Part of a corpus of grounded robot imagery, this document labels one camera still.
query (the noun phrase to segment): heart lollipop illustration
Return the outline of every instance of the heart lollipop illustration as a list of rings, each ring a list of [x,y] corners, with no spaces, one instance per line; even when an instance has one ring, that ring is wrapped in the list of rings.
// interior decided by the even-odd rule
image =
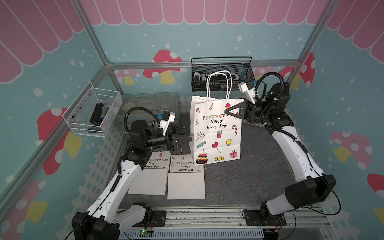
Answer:
[[[212,144],[212,147],[215,147],[218,150],[218,152],[221,153],[220,150],[217,148],[217,146],[218,146],[218,142],[215,142],[214,144]]]

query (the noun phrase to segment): candy cane illustration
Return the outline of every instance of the candy cane illustration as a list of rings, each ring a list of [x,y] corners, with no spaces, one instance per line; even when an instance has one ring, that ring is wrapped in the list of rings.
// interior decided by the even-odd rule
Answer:
[[[237,135],[237,126],[236,125],[233,125],[232,126],[232,129],[235,129],[235,136]]]

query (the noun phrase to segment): gift box illustration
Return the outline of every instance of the gift box illustration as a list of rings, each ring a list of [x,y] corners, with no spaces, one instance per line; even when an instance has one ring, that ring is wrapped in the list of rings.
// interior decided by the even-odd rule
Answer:
[[[231,158],[237,157],[237,152],[236,150],[231,151]]]

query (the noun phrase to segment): black wire mesh basket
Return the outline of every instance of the black wire mesh basket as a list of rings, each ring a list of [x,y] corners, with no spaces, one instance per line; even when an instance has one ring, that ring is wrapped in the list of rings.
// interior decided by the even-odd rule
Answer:
[[[251,68],[252,57],[204,57],[192,58],[192,92],[206,91],[207,79],[211,73],[228,70],[232,76],[232,91],[238,91],[238,84],[246,80],[255,80]],[[224,75],[212,76],[209,81],[211,91],[227,91],[227,79]]]

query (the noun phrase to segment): clear plastic storage box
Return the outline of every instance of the clear plastic storage box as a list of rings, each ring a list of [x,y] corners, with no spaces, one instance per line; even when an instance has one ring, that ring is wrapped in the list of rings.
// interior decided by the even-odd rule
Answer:
[[[89,84],[91,88],[80,102],[71,104],[64,112],[63,118],[74,134],[105,137],[122,104],[121,95],[118,91],[94,88],[91,82]],[[98,115],[97,121],[91,122],[98,103],[104,105],[102,114]]]

